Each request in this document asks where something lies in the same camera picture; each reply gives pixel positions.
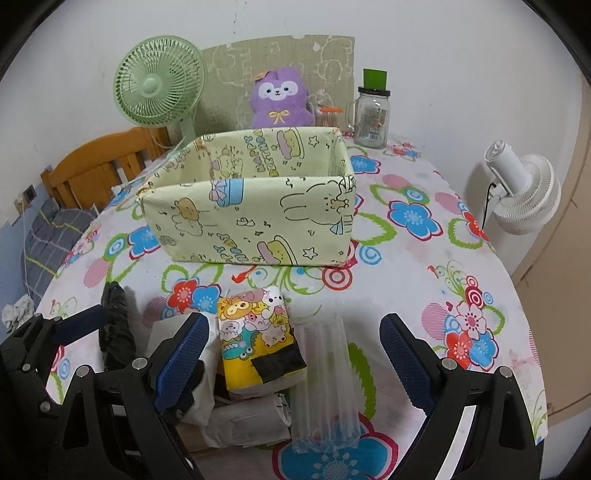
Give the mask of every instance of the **floral tablecloth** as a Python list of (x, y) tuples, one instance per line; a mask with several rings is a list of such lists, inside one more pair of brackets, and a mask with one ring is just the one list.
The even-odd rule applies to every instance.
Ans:
[[(353, 239), (344, 268), (173, 263), (135, 203), (139, 177), (115, 196), (60, 268), (38, 308), (67, 317), (100, 301), (105, 281), (125, 287), (137, 311), (138, 353), (154, 321), (188, 309), (216, 312), (220, 296), (277, 285), (292, 317), (336, 309), (359, 380), (362, 437), (334, 455), (296, 454), (290, 443), (229, 448), (198, 459), (209, 480), (387, 478), (423, 420), (381, 348), (378, 325), (396, 312), (417, 337), (463, 368), (513, 369), (536, 441), (547, 434), (544, 384), (531, 331), (511, 279), (474, 216), (408, 142), (364, 150), (347, 140), (357, 179)], [(98, 334), (61, 348), (47, 388), (62, 401), (81, 364), (102, 369)], [(459, 457), (465, 420), (449, 459)], [(446, 462), (449, 478), (455, 462)]]

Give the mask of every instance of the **wooden door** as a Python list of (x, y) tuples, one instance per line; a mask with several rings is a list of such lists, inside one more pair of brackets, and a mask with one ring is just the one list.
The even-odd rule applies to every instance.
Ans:
[(540, 356), (548, 413), (564, 413), (591, 395), (591, 162), (517, 293)]

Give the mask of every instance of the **cartoon tissue pack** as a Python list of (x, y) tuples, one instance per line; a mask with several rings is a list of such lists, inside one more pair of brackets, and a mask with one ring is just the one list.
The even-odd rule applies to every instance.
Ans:
[(279, 288), (224, 297), (217, 303), (228, 391), (263, 397), (306, 379), (307, 368)]

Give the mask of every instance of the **jar handle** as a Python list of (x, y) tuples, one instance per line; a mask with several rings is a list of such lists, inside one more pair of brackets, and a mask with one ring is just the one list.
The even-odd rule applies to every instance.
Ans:
[(345, 124), (347, 130), (355, 133), (355, 100), (351, 100), (345, 107)]

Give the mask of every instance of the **white fan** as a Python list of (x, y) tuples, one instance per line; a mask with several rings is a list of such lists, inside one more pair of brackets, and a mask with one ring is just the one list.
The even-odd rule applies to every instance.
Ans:
[(500, 197), (494, 213), (503, 230), (523, 235), (550, 221), (560, 203), (560, 182), (546, 158), (518, 158), (510, 145), (497, 140), (486, 150), (485, 160), (500, 181), (491, 197)]

